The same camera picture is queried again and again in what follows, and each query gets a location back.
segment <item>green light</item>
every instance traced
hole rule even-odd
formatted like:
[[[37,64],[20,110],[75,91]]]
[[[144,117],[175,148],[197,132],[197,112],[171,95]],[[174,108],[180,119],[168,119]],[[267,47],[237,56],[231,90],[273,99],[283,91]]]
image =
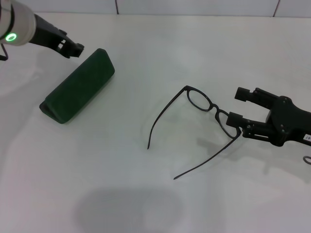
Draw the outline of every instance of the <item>green light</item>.
[[[15,40],[17,37],[17,35],[15,33],[11,33],[11,34],[8,34],[5,38],[6,41],[13,41]]]

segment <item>eyeglasses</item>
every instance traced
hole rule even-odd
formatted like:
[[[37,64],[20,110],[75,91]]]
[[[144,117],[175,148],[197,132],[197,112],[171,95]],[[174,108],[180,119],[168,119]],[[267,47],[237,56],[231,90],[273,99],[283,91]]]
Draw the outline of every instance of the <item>eyeglasses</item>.
[[[183,89],[181,89],[180,92],[177,93],[177,95],[166,105],[166,107],[162,110],[162,112],[160,113],[160,115],[156,118],[151,131],[150,131],[150,136],[149,136],[149,142],[148,142],[148,149],[150,147],[150,141],[151,141],[151,134],[152,134],[152,130],[154,129],[157,121],[159,120],[159,118],[163,115],[163,113],[165,112],[165,110],[167,110],[169,108],[169,106],[184,92],[187,91],[187,97],[188,100],[190,101],[190,103],[193,104],[194,107],[200,109],[201,111],[204,112],[209,112],[210,110],[212,110],[213,108],[216,108],[217,112],[215,114],[215,118],[217,120],[217,122],[219,123],[220,127],[222,128],[222,130],[225,132],[225,134],[228,135],[228,137],[230,137],[232,140],[225,145],[225,147],[223,147],[220,151],[218,151],[215,155],[213,155],[212,157],[210,157],[209,159],[207,159],[206,161],[204,161],[203,163],[199,164],[198,166],[180,174],[179,176],[176,176],[174,178],[174,180],[180,178],[181,176],[187,174],[188,172],[191,172],[195,169],[197,169],[198,167],[206,164],[208,161],[210,161],[211,159],[213,159],[215,156],[217,156],[219,153],[221,153],[223,150],[225,150],[226,148],[228,148],[240,135],[241,135],[241,130],[239,128],[234,128],[231,126],[227,126],[226,125],[226,121],[227,118],[229,116],[229,114],[227,112],[225,112],[224,110],[220,109],[216,104],[212,103],[212,101],[207,97],[207,95],[205,95],[202,91],[191,87],[191,86],[185,86]]]

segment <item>white table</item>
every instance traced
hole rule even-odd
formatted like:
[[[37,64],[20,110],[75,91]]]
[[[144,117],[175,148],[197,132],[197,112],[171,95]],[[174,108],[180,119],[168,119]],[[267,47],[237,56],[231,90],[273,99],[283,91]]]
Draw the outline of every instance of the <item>white table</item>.
[[[239,86],[286,95],[311,111],[311,19],[40,14],[85,45],[66,59],[28,44],[0,64],[1,233],[292,233],[310,230],[311,148],[228,141],[215,111],[195,109],[185,85],[227,112],[264,121],[234,99]],[[39,109],[97,48],[113,81],[70,124]]]

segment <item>label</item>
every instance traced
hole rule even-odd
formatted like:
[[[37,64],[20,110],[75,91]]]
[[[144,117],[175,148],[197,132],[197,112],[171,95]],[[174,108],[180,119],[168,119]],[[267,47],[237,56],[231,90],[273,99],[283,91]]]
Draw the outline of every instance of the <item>label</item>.
[[[311,142],[311,135],[306,134],[306,135],[303,137],[303,140],[307,140],[307,141]]]

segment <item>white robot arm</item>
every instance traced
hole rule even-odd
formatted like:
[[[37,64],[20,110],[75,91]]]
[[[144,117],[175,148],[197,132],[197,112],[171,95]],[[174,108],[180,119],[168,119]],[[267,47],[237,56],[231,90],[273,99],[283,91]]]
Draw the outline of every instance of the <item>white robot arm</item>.
[[[0,43],[20,46],[28,42],[48,47],[67,58],[79,57],[84,49],[26,5],[0,0]]]

